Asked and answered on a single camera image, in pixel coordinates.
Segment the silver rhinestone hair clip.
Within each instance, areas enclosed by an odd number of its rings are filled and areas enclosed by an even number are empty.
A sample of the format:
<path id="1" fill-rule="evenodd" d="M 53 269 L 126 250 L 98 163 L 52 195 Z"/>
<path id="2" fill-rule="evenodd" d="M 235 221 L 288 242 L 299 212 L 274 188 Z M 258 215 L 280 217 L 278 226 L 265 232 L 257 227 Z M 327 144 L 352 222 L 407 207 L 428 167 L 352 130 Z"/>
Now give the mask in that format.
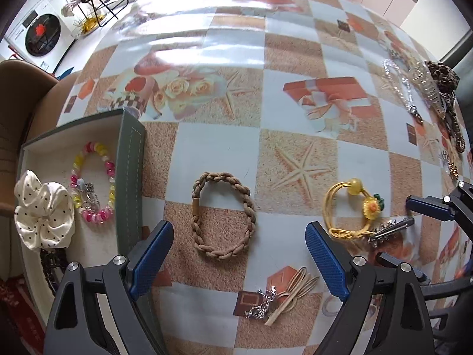
<path id="1" fill-rule="evenodd" d="M 395 219 L 388 220 L 374 229 L 374 233 L 367 239 L 367 244 L 372 248 L 377 248 L 380 244 L 392 239 L 395 235 L 398 235 L 401 231 L 413 225 L 413 217 L 407 217 L 400 221 L 396 221 Z"/>

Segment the black beaded hair clip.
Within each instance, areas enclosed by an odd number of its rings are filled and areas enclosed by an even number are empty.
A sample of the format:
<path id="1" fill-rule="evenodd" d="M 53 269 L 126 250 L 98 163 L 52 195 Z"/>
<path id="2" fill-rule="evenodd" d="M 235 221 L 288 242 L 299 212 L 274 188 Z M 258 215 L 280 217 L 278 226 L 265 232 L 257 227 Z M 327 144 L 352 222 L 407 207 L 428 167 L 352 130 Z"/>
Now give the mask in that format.
<path id="1" fill-rule="evenodd" d="M 46 283 L 51 290 L 52 295 L 55 296 L 59 289 L 63 274 L 67 270 L 68 266 L 66 249 L 41 249 L 40 260 Z"/>

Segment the white polka dot scrunchie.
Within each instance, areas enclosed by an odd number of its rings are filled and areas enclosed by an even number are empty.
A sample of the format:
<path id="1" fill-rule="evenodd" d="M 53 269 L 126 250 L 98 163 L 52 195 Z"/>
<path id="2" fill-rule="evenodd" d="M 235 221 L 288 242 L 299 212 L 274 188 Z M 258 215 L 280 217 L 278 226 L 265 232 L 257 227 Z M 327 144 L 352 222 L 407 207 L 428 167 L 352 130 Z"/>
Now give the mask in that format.
<path id="1" fill-rule="evenodd" d="M 74 206 L 62 184 L 43 183 L 31 170 L 14 187 L 18 206 L 14 223 L 20 240 L 32 252 L 65 249 L 74 235 Z"/>

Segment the white jewelry tray box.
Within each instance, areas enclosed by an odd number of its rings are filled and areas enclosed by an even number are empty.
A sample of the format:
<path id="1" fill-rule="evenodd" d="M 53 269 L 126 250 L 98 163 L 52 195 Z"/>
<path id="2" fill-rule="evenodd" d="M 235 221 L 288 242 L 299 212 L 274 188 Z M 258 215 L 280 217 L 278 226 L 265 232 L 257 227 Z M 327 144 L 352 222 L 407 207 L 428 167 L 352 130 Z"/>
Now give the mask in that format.
<path id="1" fill-rule="evenodd" d="M 144 139 L 143 124 L 124 109 L 74 120 L 22 145 L 18 181 L 31 170 L 43 183 L 62 184 L 74 206 L 74 233 L 82 226 L 128 232 L 141 225 Z M 82 206 L 79 178 L 93 183 L 100 203 L 98 212 Z M 40 251 L 32 252 L 23 243 L 22 247 L 37 256 L 38 274 L 52 295 L 43 275 Z"/>

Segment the leopard print scrunchie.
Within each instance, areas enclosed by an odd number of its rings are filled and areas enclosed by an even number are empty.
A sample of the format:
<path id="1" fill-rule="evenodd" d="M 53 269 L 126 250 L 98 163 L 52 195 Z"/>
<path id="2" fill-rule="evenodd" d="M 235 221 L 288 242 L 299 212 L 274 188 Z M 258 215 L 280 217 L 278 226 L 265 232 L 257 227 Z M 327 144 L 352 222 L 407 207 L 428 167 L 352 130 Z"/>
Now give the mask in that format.
<path id="1" fill-rule="evenodd" d="M 454 116 L 455 91 L 460 81 L 459 76 L 442 62 L 426 61 L 426 65 L 438 88 L 441 102 L 445 107 L 445 114 Z"/>

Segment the clear plastic hair claw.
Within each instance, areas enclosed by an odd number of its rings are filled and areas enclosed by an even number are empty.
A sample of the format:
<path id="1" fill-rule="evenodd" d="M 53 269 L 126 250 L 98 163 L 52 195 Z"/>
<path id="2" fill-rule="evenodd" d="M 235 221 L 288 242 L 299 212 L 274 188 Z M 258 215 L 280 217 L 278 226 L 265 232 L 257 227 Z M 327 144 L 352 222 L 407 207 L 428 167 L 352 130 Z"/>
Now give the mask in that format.
<path id="1" fill-rule="evenodd" d="M 447 112 L 447 104 L 438 86 L 434 81 L 427 64 L 418 61 L 412 65 L 409 72 L 410 81 L 413 82 L 420 95 L 430 109 L 433 109 L 437 116 L 444 120 Z"/>

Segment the checkered vinyl tablecloth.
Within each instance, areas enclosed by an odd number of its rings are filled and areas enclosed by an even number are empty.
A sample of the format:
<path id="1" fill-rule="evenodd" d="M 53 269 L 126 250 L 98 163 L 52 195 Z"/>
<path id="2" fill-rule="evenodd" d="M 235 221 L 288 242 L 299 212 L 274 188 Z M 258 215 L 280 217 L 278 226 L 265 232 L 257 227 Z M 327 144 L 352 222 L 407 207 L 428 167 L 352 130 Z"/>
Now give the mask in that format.
<path id="1" fill-rule="evenodd" d="M 240 294 L 318 269 L 305 227 L 321 221 L 335 183 L 358 178 L 401 220 L 410 195 L 444 196 L 472 180 L 418 92 L 407 112 L 395 71 L 430 53 L 349 0 L 137 0 L 100 41 L 60 122 L 125 107 L 146 128 L 143 224 L 169 220 L 174 243 L 150 312 L 171 354 L 312 354 L 340 301 L 322 281 L 266 326 L 234 314 Z M 215 260 L 196 251 L 192 186 L 205 172 L 235 175 L 257 214 L 249 247 Z"/>

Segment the brown leather chair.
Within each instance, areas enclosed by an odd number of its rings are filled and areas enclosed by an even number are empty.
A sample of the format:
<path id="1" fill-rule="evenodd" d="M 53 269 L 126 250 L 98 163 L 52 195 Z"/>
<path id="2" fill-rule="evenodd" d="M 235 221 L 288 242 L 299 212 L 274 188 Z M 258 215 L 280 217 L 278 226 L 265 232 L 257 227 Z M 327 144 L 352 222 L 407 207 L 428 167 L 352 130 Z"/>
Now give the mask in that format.
<path id="1" fill-rule="evenodd" d="M 1 62 L 1 215 L 13 216 L 21 146 L 56 128 L 78 75 L 57 79 L 35 65 Z"/>

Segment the lower white washing machine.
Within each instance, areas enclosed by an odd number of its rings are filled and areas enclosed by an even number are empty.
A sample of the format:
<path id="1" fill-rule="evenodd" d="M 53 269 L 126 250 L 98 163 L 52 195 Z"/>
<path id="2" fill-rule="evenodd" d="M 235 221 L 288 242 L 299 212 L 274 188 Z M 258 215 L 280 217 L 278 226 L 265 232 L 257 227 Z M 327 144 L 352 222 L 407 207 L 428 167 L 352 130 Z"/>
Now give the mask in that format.
<path id="1" fill-rule="evenodd" d="M 6 32 L 6 40 L 26 61 L 54 73 L 74 37 L 48 0 L 27 0 Z"/>

